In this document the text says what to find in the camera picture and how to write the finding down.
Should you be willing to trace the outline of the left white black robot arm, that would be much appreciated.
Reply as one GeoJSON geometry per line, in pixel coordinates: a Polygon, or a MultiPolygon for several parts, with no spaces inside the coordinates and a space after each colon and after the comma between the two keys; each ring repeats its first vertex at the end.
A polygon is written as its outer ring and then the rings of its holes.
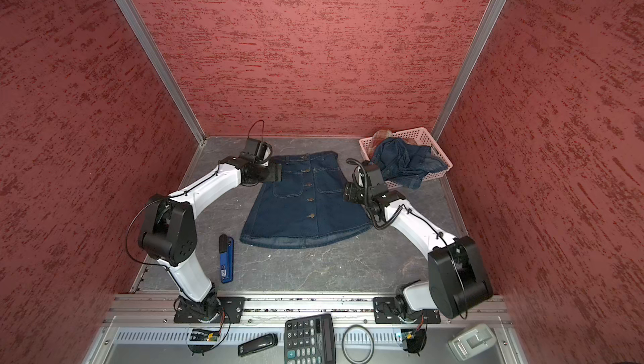
{"type": "Polygon", "coordinates": [[[229,156],[195,183],[168,196],[152,196],[139,211],[144,221],[138,245],[161,267],[179,289],[176,319],[194,322],[223,320],[216,286],[206,276],[196,256],[196,218],[213,202],[239,186],[282,180],[280,163],[229,156]]]}

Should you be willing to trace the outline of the dark denim button skirt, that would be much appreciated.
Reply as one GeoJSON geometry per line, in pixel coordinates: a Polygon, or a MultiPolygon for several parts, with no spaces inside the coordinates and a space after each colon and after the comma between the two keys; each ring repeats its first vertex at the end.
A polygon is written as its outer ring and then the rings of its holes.
{"type": "Polygon", "coordinates": [[[262,185],[240,242],[259,248],[321,248],[372,228],[364,209],[344,200],[338,154],[275,156],[282,180],[262,185]]]}

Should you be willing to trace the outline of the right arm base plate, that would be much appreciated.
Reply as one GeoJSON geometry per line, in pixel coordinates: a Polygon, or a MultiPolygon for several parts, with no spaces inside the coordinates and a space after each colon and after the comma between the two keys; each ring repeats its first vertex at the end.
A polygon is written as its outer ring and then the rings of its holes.
{"type": "Polygon", "coordinates": [[[413,310],[401,295],[376,297],[372,303],[377,324],[437,325],[441,323],[438,310],[413,310]]]}

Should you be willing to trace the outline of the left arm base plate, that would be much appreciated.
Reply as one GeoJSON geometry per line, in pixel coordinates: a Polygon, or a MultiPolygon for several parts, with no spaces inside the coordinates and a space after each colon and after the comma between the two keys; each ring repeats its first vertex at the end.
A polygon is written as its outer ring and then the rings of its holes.
{"type": "Polygon", "coordinates": [[[246,299],[243,297],[210,297],[200,303],[179,296],[174,302],[174,323],[217,324],[227,321],[238,324],[246,299]]]}

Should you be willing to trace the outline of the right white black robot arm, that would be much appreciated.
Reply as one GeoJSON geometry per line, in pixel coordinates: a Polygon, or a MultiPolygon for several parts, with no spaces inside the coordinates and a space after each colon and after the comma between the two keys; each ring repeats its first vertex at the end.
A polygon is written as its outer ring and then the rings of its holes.
{"type": "Polygon", "coordinates": [[[404,321],[424,310],[436,310],[452,320],[466,319],[469,311],[494,295],[475,241],[459,238],[423,216],[399,191],[385,184],[379,167],[347,159],[355,167],[344,199],[363,207],[377,230],[394,228],[406,236],[427,260],[428,280],[404,285],[395,297],[404,321]]]}

